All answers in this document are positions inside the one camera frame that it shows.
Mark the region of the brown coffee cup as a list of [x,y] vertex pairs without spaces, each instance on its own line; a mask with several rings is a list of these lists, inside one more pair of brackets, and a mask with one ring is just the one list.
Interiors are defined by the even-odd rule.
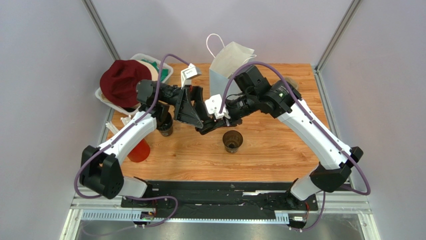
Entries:
[[230,154],[234,154],[243,144],[244,138],[240,132],[236,130],[230,130],[222,136],[222,142],[224,144],[225,150]]

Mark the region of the white paper bag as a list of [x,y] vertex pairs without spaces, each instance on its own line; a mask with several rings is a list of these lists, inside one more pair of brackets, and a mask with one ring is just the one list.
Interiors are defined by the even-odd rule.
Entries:
[[[209,47],[209,38],[212,36],[216,36],[219,39],[218,42],[221,43],[222,49],[218,53],[213,53]],[[242,92],[235,82],[231,83],[227,94],[224,94],[229,77],[239,67],[257,57],[255,50],[235,41],[224,44],[222,38],[216,33],[211,33],[207,36],[205,45],[213,56],[213,61],[209,67],[209,95],[211,97],[214,95],[230,96],[231,99],[235,99],[236,97],[232,95]]]

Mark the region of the stack of black cups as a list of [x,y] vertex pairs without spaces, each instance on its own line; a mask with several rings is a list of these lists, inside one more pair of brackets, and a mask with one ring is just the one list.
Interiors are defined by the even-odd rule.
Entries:
[[157,126],[156,128],[162,136],[170,137],[173,134],[173,118],[170,113],[167,114],[163,123]]

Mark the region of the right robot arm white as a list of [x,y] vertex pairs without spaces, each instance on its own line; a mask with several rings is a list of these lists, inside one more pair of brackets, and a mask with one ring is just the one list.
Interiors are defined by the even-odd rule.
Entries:
[[227,80],[209,72],[210,98],[205,101],[215,124],[201,129],[203,134],[216,128],[237,124],[257,111],[271,115],[294,131],[317,156],[315,169],[297,178],[287,195],[290,200],[304,201],[318,192],[332,193],[343,187],[356,168],[363,151],[340,141],[312,113],[301,94],[271,65],[249,62],[235,69]]

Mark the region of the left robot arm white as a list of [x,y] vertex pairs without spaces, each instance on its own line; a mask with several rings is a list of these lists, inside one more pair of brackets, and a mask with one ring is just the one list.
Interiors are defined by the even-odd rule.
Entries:
[[171,120],[205,132],[215,124],[213,117],[221,109],[219,94],[203,99],[200,86],[168,85],[159,81],[142,80],[136,85],[136,99],[141,106],[134,117],[112,138],[98,147],[87,146],[82,153],[81,167],[74,180],[76,193],[83,185],[96,193],[95,197],[113,199],[116,196],[142,198],[148,183],[123,175],[121,165],[129,153],[150,133]]

